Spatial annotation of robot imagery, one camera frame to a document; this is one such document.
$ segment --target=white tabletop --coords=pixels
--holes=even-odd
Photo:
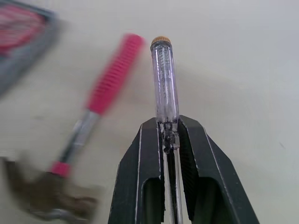
[[[46,170],[121,36],[143,36],[143,55],[72,175],[78,185],[100,187],[93,223],[107,223],[118,163],[140,124],[155,116],[149,47],[165,35],[173,45],[180,113],[198,120],[232,160],[260,223],[298,222],[297,1],[24,2],[57,12],[62,31],[58,43],[1,96],[0,151],[26,150],[33,166]],[[3,178],[3,223],[43,223],[17,208]]]

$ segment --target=hammer head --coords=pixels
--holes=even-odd
[[[70,224],[86,224],[91,220],[97,200],[65,194],[65,178],[46,172],[27,182],[15,161],[4,158],[3,164],[9,189],[24,210],[43,220],[63,219]]]

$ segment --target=hammer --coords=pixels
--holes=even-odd
[[[65,193],[64,184],[74,156],[119,92],[142,45],[143,38],[140,36],[124,36],[114,59],[91,92],[83,119],[76,123],[69,143],[48,172],[29,182],[16,161],[3,158],[8,187],[25,211],[43,220],[63,219],[70,224],[86,224],[91,220],[97,200],[92,197],[72,197]]]

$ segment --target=screwdriver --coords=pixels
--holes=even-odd
[[[183,224],[178,169],[178,94],[172,45],[167,37],[156,37],[150,47],[156,96],[156,118],[162,138],[165,200],[170,224]]]

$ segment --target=transparent screwdriver handle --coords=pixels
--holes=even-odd
[[[158,37],[153,40],[150,50],[154,67],[157,120],[160,123],[177,123],[178,95],[171,43],[166,37]]]

